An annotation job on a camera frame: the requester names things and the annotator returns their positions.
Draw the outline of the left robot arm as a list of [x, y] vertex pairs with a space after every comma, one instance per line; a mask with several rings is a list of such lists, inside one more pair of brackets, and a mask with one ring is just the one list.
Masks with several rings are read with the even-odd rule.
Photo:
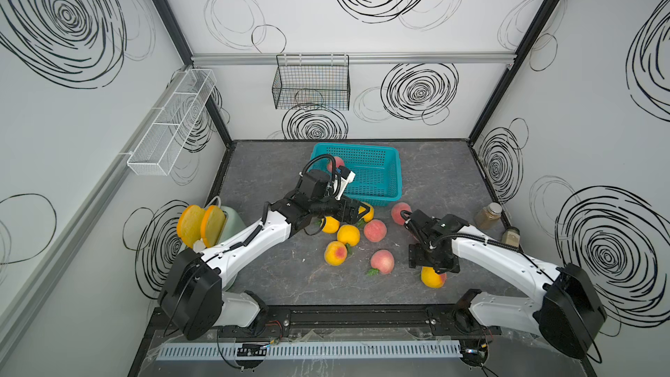
[[228, 286], [244, 267], [305, 229], [313, 218], [330, 216], [351, 225], [360, 221], [368, 207], [344, 194], [355, 176], [346, 167], [331, 173], [303, 169], [296, 188], [265, 204], [256, 223], [204, 251], [180, 253], [158, 298], [169, 323], [187, 340], [224, 326], [261, 333], [268, 321], [265, 303], [252, 291], [230, 293]]

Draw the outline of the yellow red peach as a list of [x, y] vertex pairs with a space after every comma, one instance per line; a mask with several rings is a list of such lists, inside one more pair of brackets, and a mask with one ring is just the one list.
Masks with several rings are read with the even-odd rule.
[[324, 253], [326, 263], [331, 266], [342, 265], [347, 260], [347, 256], [347, 246], [340, 241], [330, 242]]

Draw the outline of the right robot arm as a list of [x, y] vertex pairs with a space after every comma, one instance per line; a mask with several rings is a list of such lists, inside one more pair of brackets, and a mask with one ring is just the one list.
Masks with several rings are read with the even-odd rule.
[[461, 261], [468, 260], [523, 293], [518, 298], [469, 290], [459, 308], [476, 324], [540, 336], [558, 352], [578, 360], [595, 346], [607, 314], [581, 267], [532, 258], [458, 216], [436, 218], [421, 210], [402, 210], [400, 217], [415, 238], [409, 247], [410, 267], [427, 267], [436, 274], [457, 273]]

